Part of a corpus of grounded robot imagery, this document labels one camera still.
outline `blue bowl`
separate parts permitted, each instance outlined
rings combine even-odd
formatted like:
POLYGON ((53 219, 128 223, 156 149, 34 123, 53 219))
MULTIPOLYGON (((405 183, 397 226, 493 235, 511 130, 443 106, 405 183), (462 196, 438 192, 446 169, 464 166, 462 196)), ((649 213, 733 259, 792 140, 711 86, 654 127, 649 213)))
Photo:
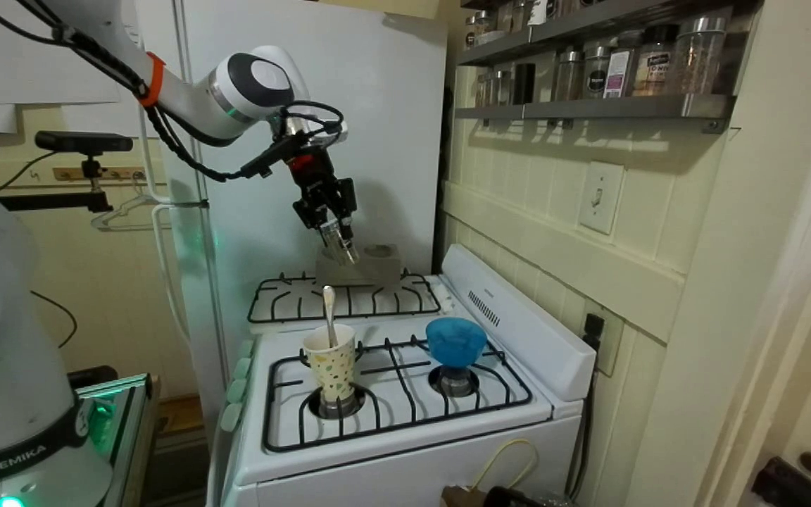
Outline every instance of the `blue bowl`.
POLYGON ((425 331, 428 355, 449 369, 469 369, 488 345, 485 327, 464 317, 438 317, 425 331))

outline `shelf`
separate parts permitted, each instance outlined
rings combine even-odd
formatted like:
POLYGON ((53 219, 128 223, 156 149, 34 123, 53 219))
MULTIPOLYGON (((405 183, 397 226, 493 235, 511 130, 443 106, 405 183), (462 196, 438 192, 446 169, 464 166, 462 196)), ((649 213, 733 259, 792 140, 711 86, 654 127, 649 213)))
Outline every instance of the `shelf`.
POLYGON ((508 0, 462 0, 462 7, 498 7, 508 0))
POLYGON ((584 42, 594 34, 621 30, 623 24, 645 24, 654 19, 684 17, 705 7, 736 4, 750 11, 759 0, 607 0, 571 11, 566 19, 525 28, 502 40, 462 50, 459 64, 495 64, 516 57, 529 57, 557 42, 584 42))
POLYGON ((459 106, 456 117, 483 121, 705 121, 723 130, 733 116, 733 96, 635 96, 635 99, 581 99, 508 106, 459 106))

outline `paper cup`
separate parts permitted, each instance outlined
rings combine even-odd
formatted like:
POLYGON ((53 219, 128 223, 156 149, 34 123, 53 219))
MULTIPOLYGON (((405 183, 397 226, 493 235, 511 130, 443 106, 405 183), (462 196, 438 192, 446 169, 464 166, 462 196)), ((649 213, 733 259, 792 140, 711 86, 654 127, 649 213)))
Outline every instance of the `paper cup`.
POLYGON ((328 327, 318 327, 305 341, 305 355, 321 385, 321 403, 346 403, 352 397, 356 376, 356 328, 336 323, 338 345, 329 345, 328 327))

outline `white stove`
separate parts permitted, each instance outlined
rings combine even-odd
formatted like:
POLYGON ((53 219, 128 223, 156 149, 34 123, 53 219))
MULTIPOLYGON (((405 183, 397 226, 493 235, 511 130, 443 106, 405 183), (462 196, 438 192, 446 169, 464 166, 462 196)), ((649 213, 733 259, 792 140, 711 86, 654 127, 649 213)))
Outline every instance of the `white stove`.
POLYGON ((485 466, 483 487, 522 478, 522 490, 557 499, 594 366, 576 331, 464 247, 450 247, 443 275, 338 295, 357 331, 357 397, 328 410, 302 355, 325 327, 321 286, 300 275, 257 289, 212 503, 439 503, 446 485, 473 485, 485 466), (443 376, 425 351, 425 327, 443 316, 488 328, 469 375, 443 376))

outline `white refrigerator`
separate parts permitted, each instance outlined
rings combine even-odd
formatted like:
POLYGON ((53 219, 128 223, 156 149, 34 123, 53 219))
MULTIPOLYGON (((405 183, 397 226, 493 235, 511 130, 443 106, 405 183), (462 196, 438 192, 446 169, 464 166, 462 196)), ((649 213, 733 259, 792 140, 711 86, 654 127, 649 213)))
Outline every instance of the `white refrigerator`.
MULTIPOLYGON (((186 69, 201 82, 222 57, 283 44, 309 99, 346 116, 346 140, 329 149, 338 178, 356 179, 356 245, 397 245, 408 271, 431 266, 438 169, 446 93, 446 24, 307 0, 186 0, 174 2, 186 69)), ((236 144, 204 145, 204 159, 239 169, 270 144, 269 123, 236 144)), ((249 337, 249 303, 262 278, 315 266, 321 240, 294 203, 300 185, 280 164, 270 178, 204 183, 170 164, 181 199, 171 240, 186 334, 205 423, 222 407, 225 376, 249 337)))

